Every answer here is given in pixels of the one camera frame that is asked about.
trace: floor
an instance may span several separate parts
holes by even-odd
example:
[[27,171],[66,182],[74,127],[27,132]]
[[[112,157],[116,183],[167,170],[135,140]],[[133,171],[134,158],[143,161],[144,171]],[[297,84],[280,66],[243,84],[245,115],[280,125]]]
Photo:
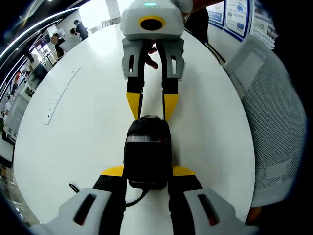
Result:
[[38,219],[26,204],[19,187],[17,186],[13,176],[13,169],[2,168],[1,172],[2,178],[0,179],[0,190],[12,206],[12,209],[16,211],[17,216],[22,219],[26,227],[39,224]]

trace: ceiling light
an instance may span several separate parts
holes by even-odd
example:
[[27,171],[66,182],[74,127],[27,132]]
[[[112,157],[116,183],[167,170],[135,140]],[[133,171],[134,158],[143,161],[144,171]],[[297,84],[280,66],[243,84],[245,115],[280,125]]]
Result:
[[66,12],[69,12],[69,11],[74,11],[74,10],[78,10],[79,7],[74,7],[72,9],[68,9],[68,10],[65,10],[65,11],[61,11],[59,13],[56,13],[52,16],[49,16],[45,19],[43,19],[42,21],[39,21],[38,23],[34,24],[33,26],[31,26],[30,28],[28,28],[27,30],[25,30],[23,33],[21,33],[16,39],[13,40],[13,42],[10,43],[10,45],[4,49],[4,51],[1,53],[0,55],[0,59],[4,56],[4,54],[6,54],[6,52],[19,40],[21,39],[25,34],[27,34],[29,31],[31,31],[32,29],[36,28],[37,26],[41,25],[42,23],[56,17],[56,16],[59,16],[59,15],[62,15],[63,13],[66,13]]
[[1,86],[0,86],[0,90],[2,89],[6,79],[8,78],[8,76],[10,75],[10,73],[13,71],[13,69],[15,68],[15,66],[24,58],[25,56],[22,55],[22,57],[16,62],[16,64],[12,67],[12,69],[10,70],[10,72],[8,72],[8,74],[6,75],[5,79],[3,80]]
[[5,91],[6,89],[8,88],[9,84],[12,82],[13,78],[15,77],[16,73],[20,70],[20,68],[26,63],[27,60],[24,60],[21,65],[19,66],[19,68],[15,71],[15,73],[13,74],[13,76],[11,77],[11,79],[9,80],[9,82],[6,84],[4,90],[3,90],[3,93],[1,94],[0,96],[0,100],[2,100],[2,97],[4,96],[5,94]]

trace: gray gripper housing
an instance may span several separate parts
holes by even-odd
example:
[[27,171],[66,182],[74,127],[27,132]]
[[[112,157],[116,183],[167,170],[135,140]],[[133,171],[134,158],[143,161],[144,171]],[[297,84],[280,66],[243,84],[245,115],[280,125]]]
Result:
[[[30,230],[34,235],[98,235],[110,195],[108,191],[85,188],[60,206],[58,217],[47,224],[34,225]],[[75,216],[87,197],[94,201],[83,225],[80,225],[75,222]]]
[[[237,219],[234,207],[213,190],[186,191],[184,195],[193,217],[195,235],[252,235],[257,233],[257,227],[248,226]],[[210,225],[208,211],[214,213],[217,224]]]
[[[164,48],[165,56],[166,56],[166,64],[167,64],[167,77],[166,78],[176,78],[181,79],[185,61],[182,57],[183,53],[184,40],[179,38],[175,41],[169,40],[156,40],[156,47],[160,49],[160,47]],[[122,66],[124,77],[138,77],[138,64],[139,64],[139,56],[141,52],[141,48],[143,47],[142,40],[128,40],[126,38],[123,39],[123,49],[124,49],[124,57],[122,58]],[[130,57],[134,56],[133,70],[129,70]],[[173,61],[176,62],[176,72],[173,72]]]

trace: black cable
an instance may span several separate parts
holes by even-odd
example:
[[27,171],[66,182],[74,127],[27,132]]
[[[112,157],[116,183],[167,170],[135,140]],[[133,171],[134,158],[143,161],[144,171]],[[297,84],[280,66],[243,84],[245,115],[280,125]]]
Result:
[[132,202],[126,203],[126,207],[131,207],[131,206],[137,204],[147,194],[147,192],[149,192],[148,189],[143,189],[141,196]]
[[[68,185],[72,188],[72,190],[73,190],[75,193],[78,193],[78,192],[79,192],[79,189],[78,189],[74,184],[69,183]],[[126,203],[126,207],[131,207],[131,206],[137,204],[142,198],[144,198],[144,196],[145,196],[148,192],[149,192],[149,189],[143,189],[141,196],[140,196],[138,199],[136,199],[136,200],[134,200],[134,201],[132,201],[132,202]]]

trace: hand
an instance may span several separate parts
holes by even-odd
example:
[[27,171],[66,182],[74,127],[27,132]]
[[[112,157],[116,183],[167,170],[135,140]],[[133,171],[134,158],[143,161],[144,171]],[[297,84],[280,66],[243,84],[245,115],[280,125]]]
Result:
[[151,41],[151,47],[148,50],[147,58],[146,58],[146,64],[154,68],[155,70],[158,68],[157,62],[153,61],[149,54],[153,54],[157,51],[157,48],[153,47],[155,44],[155,41]]

